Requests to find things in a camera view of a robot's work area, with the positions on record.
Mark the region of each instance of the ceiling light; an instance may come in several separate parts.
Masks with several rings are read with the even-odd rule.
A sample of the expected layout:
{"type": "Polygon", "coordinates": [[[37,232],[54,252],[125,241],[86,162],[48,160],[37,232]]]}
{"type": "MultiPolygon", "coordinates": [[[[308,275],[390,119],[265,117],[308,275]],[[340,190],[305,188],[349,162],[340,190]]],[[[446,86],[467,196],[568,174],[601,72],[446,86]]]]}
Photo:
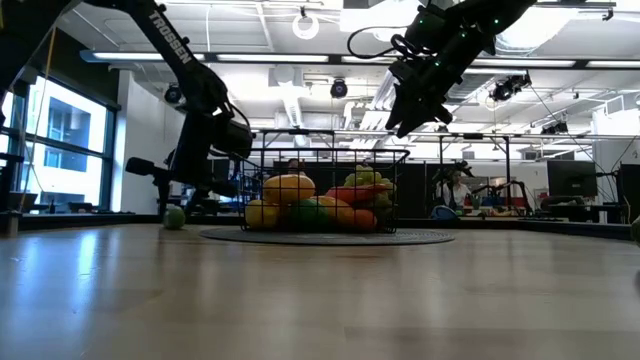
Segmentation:
{"type": "Polygon", "coordinates": [[[505,66],[516,68],[528,67],[572,67],[576,64],[574,60],[551,60],[551,59],[476,59],[473,66],[505,66]]]}
{"type": "Polygon", "coordinates": [[[396,61],[395,57],[388,57],[388,56],[378,56],[373,59],[361,59],[355,56],[342,57],[342,62],[347,64],[369,64],[369,63],[391,64],[394,61],[396,61]]]}
{"type": "Polygon", "coordinates": [[[589,61],[587,64],[588,68],[592,67],[603,67],[603,68],[640,68],[640,61],[615,61],[615,60],[607,60],[607,61],[589,61]]]}
{"type": "Polygon", "coordinates": [[[469,68],[464,72],[467,75],[526,75],[527,70],[522,69],[490,69],[469,68]]]}
{"type": "Polygon", "coordinates": [[[293,31],[295,36],[299,37],[300,39],[311,40],[316,37],[316,35],[318,35],[318,32],[320,31],[320,23],[318,22],[318,18],[313,15],[298,15],[295,17],[295,19],[293,19],[293,23],[291,23],[291,30],[293,31]],[[311,26],[307,29],[301,29],[300,21],[302,19],[311,19],[311,26]]]}
{"type": "Polygon", "coordinates": [[[364,131],[364,130],[338,130],[336,135],[389,135],[393,132],[388,131],[364,131]]]}
{"type": "Polygon", "coordinates": [[[265,62],[265,63],[326,63],[327,55],[276,55],[276,54],[218,54],[220,62],[265,62]]]}
{"type": "MultiPolygon", "coordinates": [[[[105,61],[164,61],[158,53],[144,52],[94,52],[93,56],[105,61]]],[[[193,54],[198,61],[204,61],[204,54],[193,54]]]]}

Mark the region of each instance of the wooden table surface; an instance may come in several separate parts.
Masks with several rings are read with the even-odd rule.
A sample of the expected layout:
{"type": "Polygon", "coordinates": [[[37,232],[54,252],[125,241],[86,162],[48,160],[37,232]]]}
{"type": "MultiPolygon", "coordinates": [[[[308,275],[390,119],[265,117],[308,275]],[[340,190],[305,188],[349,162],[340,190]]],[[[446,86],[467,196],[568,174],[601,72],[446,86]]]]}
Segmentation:
{"type": "Polygon", "coordinates": [[[128,225],[0,240],[0,359],[638,359],[640,249],[519,231],[295,247],[128,225]]]}

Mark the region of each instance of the round mat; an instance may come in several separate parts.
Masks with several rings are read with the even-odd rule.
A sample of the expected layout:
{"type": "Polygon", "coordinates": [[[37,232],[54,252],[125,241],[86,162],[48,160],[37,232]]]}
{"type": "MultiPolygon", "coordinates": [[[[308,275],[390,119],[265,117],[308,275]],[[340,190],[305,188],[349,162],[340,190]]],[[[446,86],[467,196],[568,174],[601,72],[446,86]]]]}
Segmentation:
{"type": "Polygon", "coordinates": [[[200,232],[209,239],[242,241],[261,244],[292,245],[424,245],[454,240],[449,234],[429,230],[406,229],[395,234],[304,234],[283,232],[242,231],[241,229],[211,229],[200,232]]]}

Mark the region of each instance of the ceiling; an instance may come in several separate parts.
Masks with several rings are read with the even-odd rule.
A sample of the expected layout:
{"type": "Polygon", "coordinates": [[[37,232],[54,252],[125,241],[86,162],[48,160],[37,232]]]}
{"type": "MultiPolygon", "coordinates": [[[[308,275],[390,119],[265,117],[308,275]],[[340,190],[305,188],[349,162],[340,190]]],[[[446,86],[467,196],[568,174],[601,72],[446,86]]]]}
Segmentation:
{"type": "MultiPolygon", "coordinates": [[[[225,4],[236,4],[234,6],[175,4],[178,2],[189,1],[168,0],[166,15],[179,34],[189,37],[189,47],[194,52],[348,53],[346,43],[349,33],[341,32],[339,25],[343,8],[341,0],[324,1],[321,3],[323,5],[307,3],[307,12],[319,17],[319,33],[311,40],[300,39],[293,33],[292,20],[299,10],[296,6],[283,7],[282,1],[225,1],[225,4]],[[209,45],[206,36],[207,17],[209,45]]],[[[600,19],[605,13],[603,10],[581,13],[531,56],[639,57],[640,42],[629,36],[640,33],[640,4],[637,7],[637,13],[627,7],[624,14],[614,16],[608,22],[600,19]]],[[[371,21],[385,25],[393,17],[394,14],[389,14],[386,18],[371,21]]],[[[62,17],[59,27],[94,50],[154,50],[127,14],[110,9],[81,4],[62,17]]],[[[376,53],[387,47],[388,43],[377,40],[370,33],[361,34],[354,44],[359,53],[376,53]]],[[[144,71],[140,67],[129,68],[136,69],[136,80],[157,95],[162,94],[168,83],[175,81],[165,64],[141,66],[144,71]]],[[[278,92],[271,91],[267,86],[268,72],[273,66],[212,64],[211,67],[226,82],[234,103],[250,119],[274,118],[274,114],[284,112],[278,92]]],[[[305,77],[313,75],[311,77],[316,80],[326,78],[312,81],[308,96],[299,99],[302,112],[342,116],[348,102],[370,101],[385,78],[386,68],[307,65],[302,66],[302,72],[305,77]],[[335,100],[329,95],[330,83],[336,77],[344,77],[349,85],[349,96],[345,99],[335,100]]],[[[466,127],[469,131],[491,131],[495,129],[492,124],[497,123],[502,124],[498,129],[510,125],[510,131],[524,131],[532,122],[548,117],[549,111],[569,109],[566,113],[569,114],[570,130],[584,132],[590,130],[591,109],[603,104],[603,101],[587,101],[589,98],[606,100],[616,97],[620,91],[640,91],[640,71],[533,70],[531,78],[534,89],[537,89],[546,107],[540,103],[538,95],[527,90],[511,102],[502,104],[495,112],[490,111],[485,107],[486,92],[479,89],[477,96],[471,96],[454,112],[454,125],[460,129],[466,127]],[[580,93],[579,99],[574,99],[576,92],[580,93]]],[[[496,79],[501,78],[495,78],[486,85],[491,86],[496,79]]]]}

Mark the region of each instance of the wall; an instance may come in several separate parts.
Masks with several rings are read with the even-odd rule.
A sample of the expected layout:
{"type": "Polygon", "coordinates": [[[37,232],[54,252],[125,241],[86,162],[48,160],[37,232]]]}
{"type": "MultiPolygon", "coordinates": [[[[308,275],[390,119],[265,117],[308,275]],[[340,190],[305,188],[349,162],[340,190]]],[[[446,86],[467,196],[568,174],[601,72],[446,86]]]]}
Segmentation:
{"type": "Polygon", "coordinates": [[[121,72],[119,83],[122,110],[116,117],[112,209],[155,214],[158,193],[153,179],[127,173],[124,166],[131,157],[164,166],[178,142],[184,116],[136,83],[129,71],[121,72]]]}
{"type": "MultiPolygon", "coordinates": [[[[604,110],[598,110],[593,113],[592,118],[594,134],[629,135],[640,133],[640,112],[638,110],[620,111],[611,115],[606,115],[604,110]]],[[[639,153],[640,141],[637,140],[632,144],[630,144],[629,140],[600,140],[595,141],[593,144],[594,159],[602,167],[597,171],[601,172],[616,170],[620,163],[640,164],[639,153]]],[[[611,186],[607,178],[598,179],[600,198],[605,197],[617,201],[615,183],[613,179],[610,179],[610,181],[611,186]]]]}

